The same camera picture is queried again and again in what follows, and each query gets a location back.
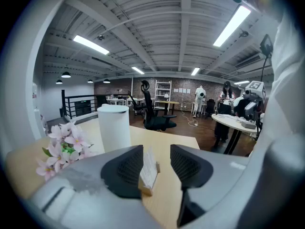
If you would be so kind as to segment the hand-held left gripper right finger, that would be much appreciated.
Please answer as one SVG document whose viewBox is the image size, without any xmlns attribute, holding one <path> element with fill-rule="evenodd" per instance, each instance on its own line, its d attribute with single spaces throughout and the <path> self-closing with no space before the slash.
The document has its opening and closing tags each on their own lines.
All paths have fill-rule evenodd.
<svg viewBox="0 0 305 229">
<path fill-rule="evenodd" d="M 171 166 L 183 198 L 177 219 L 182 229 L 264 228 L 268 216 L 256 188 L 265 148 L 249 158 L 171 145 Z"/>
</svg>

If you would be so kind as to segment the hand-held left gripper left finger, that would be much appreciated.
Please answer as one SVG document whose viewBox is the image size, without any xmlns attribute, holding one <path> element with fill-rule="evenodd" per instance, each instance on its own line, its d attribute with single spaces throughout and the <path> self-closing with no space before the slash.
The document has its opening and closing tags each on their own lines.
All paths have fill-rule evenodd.
<svg viewBox="0 0 305 229">
<path fill-rule="evenodd" d="M 30 201 L 50 229 L 158 229 L 138 188 L 143 146 L 76 161 L 48 180 Z"/>
</svg>

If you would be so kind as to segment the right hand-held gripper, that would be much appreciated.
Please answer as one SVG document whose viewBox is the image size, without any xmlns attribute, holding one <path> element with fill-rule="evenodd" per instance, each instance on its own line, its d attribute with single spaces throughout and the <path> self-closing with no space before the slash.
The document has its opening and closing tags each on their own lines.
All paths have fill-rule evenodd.
<svg viewBox="0 0 305 229">
<path fill-rule="evenodd" d="M 266 97 L 264 83 L 259 81 L 250 82 L 246 86 L 242 97 L 246 103 L 244 107 L 245 118 L 259 122 Z"/>
</svg>

